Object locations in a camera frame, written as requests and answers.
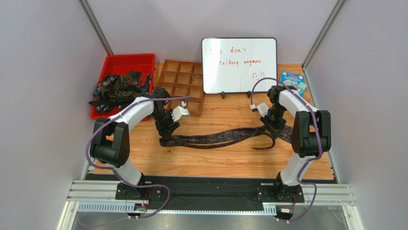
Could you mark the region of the dark paisley tie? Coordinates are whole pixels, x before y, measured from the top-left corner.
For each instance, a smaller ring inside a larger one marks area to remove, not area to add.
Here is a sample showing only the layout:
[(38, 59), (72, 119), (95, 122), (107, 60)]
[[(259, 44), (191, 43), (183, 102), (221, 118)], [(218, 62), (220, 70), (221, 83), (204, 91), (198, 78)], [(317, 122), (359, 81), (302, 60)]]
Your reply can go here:
[[(285, 126), (279, 133), (278, 138), (291, 143), (293, 128)], [(242, 127), (230, 129), (209, 135), (174, 135), (172, 141), (166, 144), (160, 144), (162, 147), (187, 147), (193, 149), (216, 149), (233, 144), (237, 144), (246, 139), (261, 135), (268, 136), (271, 140), (271, 135), (265, 126), (259, 127)], [(268, 150), (274, 147), (276, 140), (272, 140), (272, 144), (267, 147), (254, 147), (254, 150)]]

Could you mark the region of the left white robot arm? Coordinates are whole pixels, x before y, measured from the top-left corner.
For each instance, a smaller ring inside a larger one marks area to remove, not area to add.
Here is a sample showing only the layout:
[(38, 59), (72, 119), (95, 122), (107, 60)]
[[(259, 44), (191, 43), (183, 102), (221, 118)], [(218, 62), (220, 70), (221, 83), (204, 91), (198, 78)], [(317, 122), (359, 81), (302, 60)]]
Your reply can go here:
[(129, 159), (130, 131), (145, 117), (152, 116), (156, 129), (164, 140), (170, 140), (172, 133), (180, 126), (179, 119), (186, 113), (165, 109), (170, 94), (161, 87), (152, 93), (139, 94), (124, 110), (109, 117), (98, 118), (94, 124), (93, 135), (86, 146), (85, 156), (90, 165), (97, 168), (92, 158), (104, 163), (121, 180), (121, 195), (142, 199), (147, 197), (148, 186), (143, 173), (136, 169)]

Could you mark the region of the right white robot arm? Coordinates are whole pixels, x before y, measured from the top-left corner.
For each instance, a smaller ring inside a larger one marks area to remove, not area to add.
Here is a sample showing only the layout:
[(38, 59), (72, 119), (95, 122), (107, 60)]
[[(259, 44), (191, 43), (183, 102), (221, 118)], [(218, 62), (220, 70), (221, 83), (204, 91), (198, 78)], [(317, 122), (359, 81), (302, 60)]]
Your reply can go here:
[(308, 103), (294, 87), (272, 86), (267, 95), (272, 106), (262, 103), (256, 109), (273, 138), (283, 133), (285, 112), (294, 118), (290, 139), (293, 153), (286, 167), (276, 176), (272, 191), (279, 201), (292, 200), (301, 193), (302, 179), (311, 163), (331, 148), (331, 115)]

